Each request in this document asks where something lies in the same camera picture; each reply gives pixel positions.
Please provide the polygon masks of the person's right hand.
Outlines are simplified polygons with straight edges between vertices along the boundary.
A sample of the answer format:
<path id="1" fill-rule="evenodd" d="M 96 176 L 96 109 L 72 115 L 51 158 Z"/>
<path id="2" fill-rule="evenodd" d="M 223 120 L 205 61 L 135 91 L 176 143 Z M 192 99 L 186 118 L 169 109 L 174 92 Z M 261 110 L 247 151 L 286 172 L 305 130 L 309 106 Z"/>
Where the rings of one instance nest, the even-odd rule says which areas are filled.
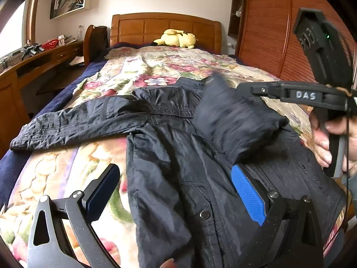
<path id="1" fill-rule="evenodd" d="M 309 121 L 313 137 L 313 153 L 317 162 L 322 167 L 329 167 L 332 162 L 332 155 L 329 149 L 329 136 L 320 128 L 318 118 L 314 111 L 309 115 Z M 349 172 L 350 176 L 356 174 L 356 155 L 357 155 L 357 138 L 356 138 L 356 116 L 349 119 L 342 117 L 325 123 L 326 130 L 335 135 L 346 135 L 349 137 L 349 155 L 348 159 L 344 156 L 342 170 Z"/>

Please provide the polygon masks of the person's left hand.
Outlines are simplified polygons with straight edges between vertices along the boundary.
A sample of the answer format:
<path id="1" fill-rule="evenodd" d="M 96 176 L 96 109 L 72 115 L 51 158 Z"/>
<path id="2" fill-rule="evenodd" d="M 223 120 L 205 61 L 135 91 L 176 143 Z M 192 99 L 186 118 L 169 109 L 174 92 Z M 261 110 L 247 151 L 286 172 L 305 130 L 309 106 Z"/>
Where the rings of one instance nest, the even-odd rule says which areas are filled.
<path id="1" fill-rule="evenodd" d="M 173 258 L 170 258 L 168 260 L 166 260 L 161 266 L 160 268 L 177 268 L 176 263 L 174 262 Z"/>

